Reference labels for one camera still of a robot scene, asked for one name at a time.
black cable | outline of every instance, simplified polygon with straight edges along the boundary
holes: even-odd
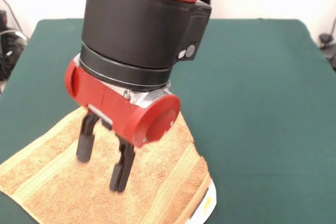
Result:
[[[12,8],[11,8],[11,6],[9,5],[9,3],[8,3],[6,0],[2,0],[2,1],[5,3],[5,5],[8,6],[8,9],[9,9],[9,11],[11,12],[12,17],[14,18],[14,21],[15,21],[17,27],[19,28],[19,30],[20,30],[21,33],[22,33],[21,26],[20,26],[19,22],[17,21],[15,15],[14,15],[14,12],[13,12],[13,10],[12,10]]]
[[[336,26],[336,17],[334,19],[334,23],[332,24],[332,29],[331,29],[331,33],[330,33],[331,36],[333,35],[333,33],[335,31],[335,26]]]

red cylindrical cap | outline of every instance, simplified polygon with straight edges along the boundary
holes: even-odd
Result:
[[[181,108],[173,94],[161,97],[148,108],[138,107],[129,118],[125,135],[136,147],[158,141],[174,124]]]

green tablecloth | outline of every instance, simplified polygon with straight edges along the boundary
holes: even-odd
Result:
[[[77,106],[64,72],[82,20],[44,20],[0,98],[0,163]],[[211,20],[172,91],[206,158],[208,223],[336,223],[336,77],[296,20]],[[34,223],[0,195],[0,223]]]

screw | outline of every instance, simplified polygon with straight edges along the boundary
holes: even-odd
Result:
[[[131,99],[131,91],[129,89],[125,90],[124,91],[124,97],[127,99],[127,100],[130,100]]]

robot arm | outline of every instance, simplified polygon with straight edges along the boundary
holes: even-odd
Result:
[[[88,109],[77,149],[89,161],[100,119],[120,140],[110,189],[124,191],[134,147],[171,128],[180,100],[169,91],[179,61],[193,60],[211,14],[198,0],[87,0],[81,53],[66,72],[70,96]]]

